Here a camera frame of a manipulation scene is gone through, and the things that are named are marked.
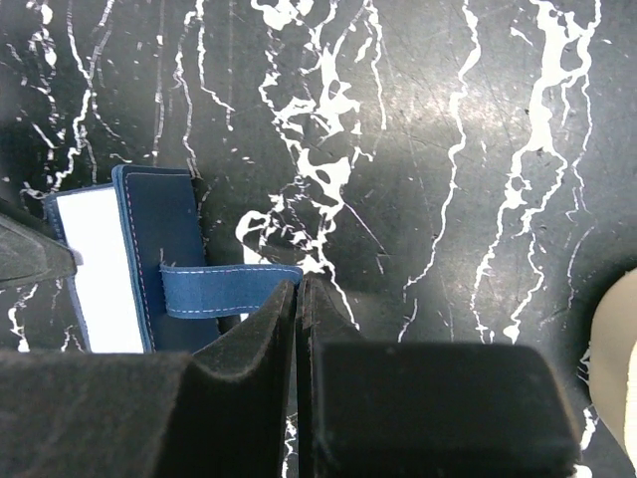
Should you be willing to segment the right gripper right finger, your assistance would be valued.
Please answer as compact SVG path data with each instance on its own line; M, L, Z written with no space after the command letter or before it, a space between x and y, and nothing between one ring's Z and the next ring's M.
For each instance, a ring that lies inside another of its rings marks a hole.
M581 455L539 352L366 339L316 277L299 289L297 397L303 477L569 477Z

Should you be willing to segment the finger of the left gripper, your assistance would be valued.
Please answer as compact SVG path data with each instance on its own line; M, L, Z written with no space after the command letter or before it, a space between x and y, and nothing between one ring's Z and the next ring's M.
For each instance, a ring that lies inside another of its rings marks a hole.
M72 251L50 226L1 200L1 286L20 287L77 273Z

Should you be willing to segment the blue card holder wallet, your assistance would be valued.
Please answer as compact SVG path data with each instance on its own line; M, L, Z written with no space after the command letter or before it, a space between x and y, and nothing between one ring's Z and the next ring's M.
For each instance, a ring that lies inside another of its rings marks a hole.
M47 219L73 253L72 303L94 354L197 352L221 318L257 312L296 266L209 266L190 174L121 164L111 182L52 194Z

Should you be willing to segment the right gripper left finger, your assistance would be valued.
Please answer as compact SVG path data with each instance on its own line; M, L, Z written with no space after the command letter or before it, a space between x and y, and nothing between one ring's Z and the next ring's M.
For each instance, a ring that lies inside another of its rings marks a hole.
M277 477L296 289L195 354L5 352L5 477Z

